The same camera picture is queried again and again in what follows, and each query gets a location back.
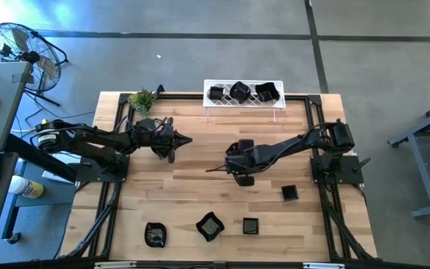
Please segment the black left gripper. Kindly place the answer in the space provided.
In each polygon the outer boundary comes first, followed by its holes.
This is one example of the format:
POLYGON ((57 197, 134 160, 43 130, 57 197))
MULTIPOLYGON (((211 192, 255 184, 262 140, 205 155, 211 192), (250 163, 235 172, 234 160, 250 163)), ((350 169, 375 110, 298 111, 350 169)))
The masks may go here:
POLYGON ((167 126, 164 130, 159 129, 161 119, 145 118, 137 121, 138 141, 141 146, 149 147, 175 147, 175 135, 178 138, 176 147, 179 148, 192 142, 192 138, 184 134, 175 132, 172 126, 167 126))

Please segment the leaf-shaped black plate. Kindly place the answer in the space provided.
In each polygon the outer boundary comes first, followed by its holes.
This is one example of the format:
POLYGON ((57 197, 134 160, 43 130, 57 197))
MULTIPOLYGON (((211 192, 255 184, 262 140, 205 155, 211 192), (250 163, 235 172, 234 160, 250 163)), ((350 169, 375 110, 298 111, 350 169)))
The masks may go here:
POLYGON ((164 248, 166 246, 167 231, 162 223, 148 222, 144 231, 146 245, 154 248, 164 248))

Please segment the green succulent plant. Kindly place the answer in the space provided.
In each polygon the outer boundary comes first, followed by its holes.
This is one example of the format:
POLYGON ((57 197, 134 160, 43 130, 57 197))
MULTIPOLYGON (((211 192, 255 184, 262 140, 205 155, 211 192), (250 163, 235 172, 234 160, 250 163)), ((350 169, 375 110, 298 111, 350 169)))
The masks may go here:
POLYGON ((131 94, 128 98, 128 104, 142 117, 149 116, 149 110, 152 107, 152 103, 156 100, 158 94, 142 89, 139 92, 131 94))

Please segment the black clamp lever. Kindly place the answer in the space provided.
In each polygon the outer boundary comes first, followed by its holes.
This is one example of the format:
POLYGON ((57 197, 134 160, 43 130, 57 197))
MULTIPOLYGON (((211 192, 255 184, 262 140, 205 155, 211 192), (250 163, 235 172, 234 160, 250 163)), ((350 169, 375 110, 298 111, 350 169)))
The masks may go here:
POLYGON ((366 158, 363 161, 359 162, 355 167, 352 168, 354 173, 361 171, 362 167, 371 161, 371 158, 366 158))

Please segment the white paper sheet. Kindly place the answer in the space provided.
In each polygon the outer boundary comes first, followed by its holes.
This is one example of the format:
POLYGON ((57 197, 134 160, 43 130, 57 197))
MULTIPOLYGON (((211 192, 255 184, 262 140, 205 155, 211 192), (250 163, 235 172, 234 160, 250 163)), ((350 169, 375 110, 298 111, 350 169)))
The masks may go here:
MULTIPOLYGON (((54 154, 53 157, 55 157, 59 161, 62 161, 64 164, 78 163, 80 161, 80 158, 78 156, 70 155, 70 154, 57 153, 57 154, 54 154)), ((43 172, 42 177, 45 179, 50 179, 53 181, 64 182, 64 183, 70 184, 69 180, 66 180, 66 179, 63 179, 59 176, 56 176, 55 174, 50 173, 47 170, 45 170, 43 172)))

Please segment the black diagonal support beam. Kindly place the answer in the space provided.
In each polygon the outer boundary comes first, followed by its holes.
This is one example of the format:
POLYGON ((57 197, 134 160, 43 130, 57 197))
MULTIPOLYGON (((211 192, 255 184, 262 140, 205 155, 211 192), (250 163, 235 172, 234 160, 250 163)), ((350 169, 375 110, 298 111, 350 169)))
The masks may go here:
POLYGON ((68 180, 69 182, 76 182, 77 171, 74 168, 68 167, 62 161, 42 152, 35 146, 30 145, 13 134, 7 136, 4 150, 5 152, 15 152, 20 158, 38 167, 42 167, 44 170, 68 180))

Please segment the white yellow spray can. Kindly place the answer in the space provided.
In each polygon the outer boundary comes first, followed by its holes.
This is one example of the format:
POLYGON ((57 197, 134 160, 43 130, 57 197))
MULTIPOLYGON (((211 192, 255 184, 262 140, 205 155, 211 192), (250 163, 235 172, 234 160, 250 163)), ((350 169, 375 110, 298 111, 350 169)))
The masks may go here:
POLYGON ((29 199, 37 199, 43 195, 44 187, 38 182, 26 179, 21 176, 12 176, 9 194, 20 195, 29 199))

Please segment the black metal floor fan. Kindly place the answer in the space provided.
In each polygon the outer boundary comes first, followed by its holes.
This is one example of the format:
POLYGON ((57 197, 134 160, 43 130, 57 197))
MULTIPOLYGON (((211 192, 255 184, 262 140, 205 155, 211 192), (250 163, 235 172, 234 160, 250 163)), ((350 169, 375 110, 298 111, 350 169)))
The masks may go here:
POLYGON ((49 42, 41 33, 13 22, 0 23, 0 63, 27 62, 32 66, 33 81, 25 85, 25 93, 55 106, 60 103, 44 93, 60 81, 62 66, 68 58, 64 50, 49 42))

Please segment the black aluminium table frame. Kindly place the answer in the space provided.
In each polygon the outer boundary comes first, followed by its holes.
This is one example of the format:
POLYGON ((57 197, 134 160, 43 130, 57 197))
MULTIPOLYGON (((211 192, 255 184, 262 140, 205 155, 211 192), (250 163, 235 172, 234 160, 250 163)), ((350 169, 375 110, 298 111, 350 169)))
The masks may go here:
POLYGON ((328 245, 319 188, 311 177, 309 151, 279 160, 241 187, 219 171, 227 148, 239 139, 273 144, 301 134, 320 120, 344 120, 337 94, 290 95, 273 121, 271 110, 211 109, 207 120, 198 93, 165 93, 153 117, 172 117, 175 128, 193 141, 176 151, 175 162, 150 149, 130 157, 111 237, 101 234, 100 250, 111 260, 325 262, 328 245), (281 187, 295 185, 299 198, 284 201, 281 187), (213 211, 225 229, 207 242, 198 223, 213 211), (243 234, 243 218, 259 219, 259 234, 243 234), (146 224, 166 227, 164 248, 146 245, 146 224))

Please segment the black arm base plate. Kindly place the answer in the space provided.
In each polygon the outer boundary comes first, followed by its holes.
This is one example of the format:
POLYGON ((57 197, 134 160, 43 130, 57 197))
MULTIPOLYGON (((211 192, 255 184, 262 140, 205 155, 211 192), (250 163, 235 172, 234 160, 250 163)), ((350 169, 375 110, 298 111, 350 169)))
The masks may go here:
POLYGON ((96 161, 82 157, 77 166, 76 180, 79 182, 124 182, 127 179, 130 158, 116 154, 113 167, 101 167, 96 161))
POLYGON ((362 185, 364 177, 361 171, 354 173, 352 168, 361 162, 356 155, 341 155, 328 159, 328 154, 311 156, 313 181, 319 185, 355 184, 362 185))

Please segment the silver metal bracket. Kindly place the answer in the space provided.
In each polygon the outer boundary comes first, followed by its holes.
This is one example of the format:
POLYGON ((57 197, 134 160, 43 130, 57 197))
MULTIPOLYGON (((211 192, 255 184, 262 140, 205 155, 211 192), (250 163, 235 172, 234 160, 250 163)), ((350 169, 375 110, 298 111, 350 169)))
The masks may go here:
POLYGON ((93 269, 131 269, 136 268, 137 263, 131 261, 96 262, 93 269))
POLYGON ((344 264, 328 262, 304 262, 303 269, 346 269, 344 264))

